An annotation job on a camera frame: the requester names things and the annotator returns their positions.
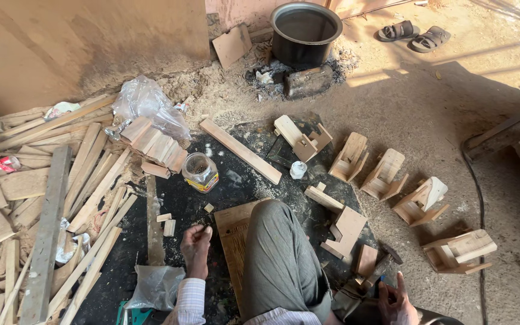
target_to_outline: black wire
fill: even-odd
[[[463,154],[463,159],[465,160],[465,164],[467,164],[467,168],[469,169],[469,172],[471,173],[471,176],[473,177],[473,180],[475,182],[475,187],[477,188],[477,194],[478,194],[478,201],[480,205],[481,210],[481,229],[485,229],[485,203],[482,199],[482,192],[481,192],[481,186],[478,183],[477,176],[475,175],[473,171],[473,167],[471,166],[471,162],[469,158],[467,157],[466,151],[466,142],[473,139],[474,137],[478,137],[480,134],[477,134],[475,136],[472,136],[460,145],[460,152]],[[485,263],[485,257],[480,257],[480,263]],[[489,319],[487,317],[487,296],[485,294],[485,270],[480,270],[480,291],[481,291],[481,314],[482,314],[482,323],[483,325],[489,324]]]

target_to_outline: grey trousers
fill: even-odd
[[[328,279],[285,203],[266,200],[252,210],[243,279],[243,323],[277,307],[313,312],[321,323],[328,317]]]

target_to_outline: black metal pot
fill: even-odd
[[[330,9],[310,2],[278,6],[270,16],[274,28],[272,53],[296,69],[321,66],[332,42],[342,33],[342,21]]]

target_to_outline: clear plastic bag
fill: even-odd
[[[112,108],[114,113],[121,114],[126,120],[147,117],[153,126],[174,140],[192,139],[182,114],[174,109],[162,87],[146,76],[139,75],[125,82]]]
[[[135,270],[138,284],[134,296],[124,308],[154,308],[159,311],[174,309],[178,285],[186,276],[184,268],[136,265]]]

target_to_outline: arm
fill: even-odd
[[[212,227],[195,225],[184,232],[180,250],[186,263],[186,278],[178,286],[176,307],[163,325],[200,325],[204,319],[204,291],[208,276],[208,248]]]

